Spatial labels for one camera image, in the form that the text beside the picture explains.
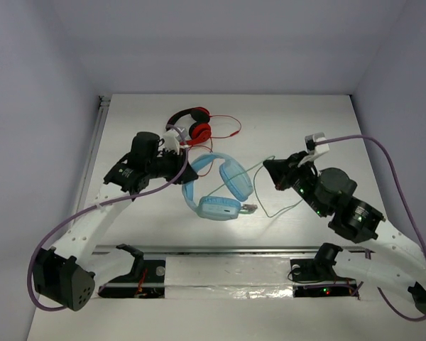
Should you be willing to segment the light blue headphones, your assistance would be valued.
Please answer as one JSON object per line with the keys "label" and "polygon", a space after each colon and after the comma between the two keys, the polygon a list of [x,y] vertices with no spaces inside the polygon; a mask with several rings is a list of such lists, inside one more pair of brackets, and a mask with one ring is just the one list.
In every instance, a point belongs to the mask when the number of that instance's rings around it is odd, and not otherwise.
{"label": "light blue headphones", "polygon": [[239,215],[253,214],[258,206],[244,204],[253,194],[254,188],[247,170],[234,158],[225,153],[205,153],[196,158],[192,169],[198,172],[215,160],[223,160],[219,166],[219,175],[223,185],[234,198],[205,195],[199,202],[194,201],[194,182],[182,186],[182,195],[187,206],[200,218],[212,221],[235,220]]}

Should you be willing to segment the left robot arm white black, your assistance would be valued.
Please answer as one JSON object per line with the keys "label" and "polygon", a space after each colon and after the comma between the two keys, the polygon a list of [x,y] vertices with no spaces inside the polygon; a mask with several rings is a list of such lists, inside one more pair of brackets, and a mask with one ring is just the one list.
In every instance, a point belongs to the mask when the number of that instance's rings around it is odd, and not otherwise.
{"label": "left robot arm white black", "polygon": [[130,151],[104,176],[93,205],[65,219],[38,243],[27,271],[28,294],[35,307],[78,311],[113,279],[144,280],[147,270],[139,249],[119,244],[103,256],[94,252],[135,199],[160,192],[146,189],[159,178],[166,181],[163,188],[198,178],[188,163],[185,135],[172,125],[163,136],[137,133]]}

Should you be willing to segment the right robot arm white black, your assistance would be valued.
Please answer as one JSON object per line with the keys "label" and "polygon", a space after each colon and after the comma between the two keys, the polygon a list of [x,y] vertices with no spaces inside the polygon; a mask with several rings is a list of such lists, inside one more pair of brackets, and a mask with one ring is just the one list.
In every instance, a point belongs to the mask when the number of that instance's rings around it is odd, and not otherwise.
{"label": "right robot arm white black", "polygon": [[414,242],[384,214],[354,196],[357,184],[339,168],[317,170],[311,155],[302,151],[283,160],[264,161],[276,190],[293,189],[319,217],[330,217],[328,227],[341,238],[386,258],[381,264],[358,259],[341,247],[324,243],[313,261],[323,279],[352,277],[369,281],[379,291],[392,291],[426,319],[426,243]]}

